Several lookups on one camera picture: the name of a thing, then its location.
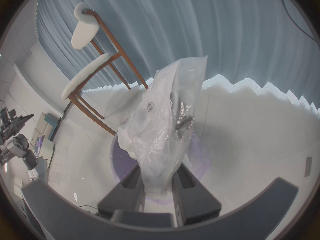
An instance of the clear plastic bag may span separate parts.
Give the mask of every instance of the clear plastic bag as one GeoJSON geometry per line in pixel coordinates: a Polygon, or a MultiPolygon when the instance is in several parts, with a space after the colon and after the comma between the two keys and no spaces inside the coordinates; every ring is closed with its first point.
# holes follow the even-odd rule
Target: clear plastic bag
{"type": "Polygon", "coordinates": [[[162,70],[118,129],[119,146],[139,163],[146,195],[161,198],[188,149],[207,56],[182,58],[162,70]]]}

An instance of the white floor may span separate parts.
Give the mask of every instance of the white floor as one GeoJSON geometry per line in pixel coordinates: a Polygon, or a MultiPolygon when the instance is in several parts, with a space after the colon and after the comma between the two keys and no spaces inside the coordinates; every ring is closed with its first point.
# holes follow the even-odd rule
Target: white floor
{"type": "MultiPolygon", "coordinates": [[[[318,112],[303,98],[298,101],[292,93],[285,95],[272,85],[261,89],[244,81],[235,88],[220,79],[203,86],[206,89],[197,104],[194,130],[211,155],[212,167],[201,182],[222,203],[220,215],[245,204],[277,177],[299,187],[271,239],[301,208],[318,178],[318,112]],[[308,177],[304,177],[306,157],[313,159],[308,177]]],[[[116,131],[144,91],[142,86],[131,90],[118,86],[87,92],[84,97],[116,131]]],[[[77,206],[96,207],[117,184],[110,167],[112,138],[73,106],[54,139],[50,186],[77,206]]],[[[145,212],[174,214],[174,207],[172,203],[162,206],[146,200],[145,212]]]]}

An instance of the ceiling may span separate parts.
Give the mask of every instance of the ceiling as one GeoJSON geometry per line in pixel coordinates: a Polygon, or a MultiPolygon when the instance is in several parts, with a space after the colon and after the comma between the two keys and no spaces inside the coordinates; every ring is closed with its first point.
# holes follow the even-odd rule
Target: ceiling
{"type": "Polygon", "coordinates": [[[0,48],[0,99],[5,98],[16,73],[12,64],[22,65],[36,43],[36,6],[30,0],[18,14],[0,48]]]}

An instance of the wooden chair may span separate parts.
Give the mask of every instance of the wooden chair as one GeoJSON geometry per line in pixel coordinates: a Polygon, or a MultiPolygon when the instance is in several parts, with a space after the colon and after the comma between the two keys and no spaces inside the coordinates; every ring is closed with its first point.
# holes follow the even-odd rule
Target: wooden chair
{"type": "Polygon", "coordinates": [[[91,118],[94,122],[96,122],[103,129],[108,131],[109,133],[115,135],[116,132],[112,130],[109,126],[107,126],[102,120],[104,117],[99,114],[92,106],[90,106],[84,98],[82,98],[78,93],[79,91],[86,85],[86,83],[100,70],[102,70],[105,66],[109,65],[110,68],[114,71],[114,73],[121,79],[121,81],[126,85],[126,87],[130,90],[130,86],[123,78],[123,76],[116,70],[113,66],[112,62],[118,59],[119,57],[123,57],[129,66],[132,68],[134,73],[137,75],[138,79],[142,82],[145,88],[148,88],[148,85],[131,62],[130,58],[126,54],[126,52],[122,49],[118,41],[115,39],[113,34],[110,32],[106,24],[102,21],[100,16],[94,11],[89,9],[89,6],[81,2],[74,9],[74,16],[78,19],[78,24],[74,30],[72,35],[71,44],[75,49],[82,49],[89,42],[96,48],[99,52],[100,56],[90,62],[86,67],[84,67],[78,74],[75,75],[74,78],[67,84],[65,89],[62,92],[62,99],[69,98],[70,101],[77,106],[84,114],[86,114],[89,118],[91,118]],[[108,53],[103,53],[103,51],[99,48],[99,46],[94,42],[93,38],[97,34],[99,30],[99,26],[106,33],[109,40],[114,44],[117,48],[118,52],[112,56],[108,53]],[[96,114],[99,118],[97,118],[93,113],[91,113],[79,100],[86,105],[94,114],[96,114]]]}

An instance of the gray curtain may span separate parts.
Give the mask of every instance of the gray curtain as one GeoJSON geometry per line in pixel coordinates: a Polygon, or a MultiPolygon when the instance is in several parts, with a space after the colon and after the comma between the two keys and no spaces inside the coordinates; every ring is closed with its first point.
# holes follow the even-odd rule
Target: gray curtain
{"type": "MultiPolygon", "coordinates": [[[[206,79],[221,74],[232,84],[244,78],[261,87],[271,82],[320,105],[319,48],[293,24],[281,0],[39,0],[39,41],[69,79],[99,55],[91,44],[82,50],[71,46],[78,22],[73,10],[83,1],[97,11],[145,80],[180,58],[208,55],[206,79]]],[[[312,35],[294,5],[285,4],[312,35]]],[[[103,51],[116,53],[101,29],[95,38],[103,51]]],[[[138,81],[122,58],[114,64],[129,83],[138,81]]],[[[119,83],[106,67],[85,88],[119,83]]]]}

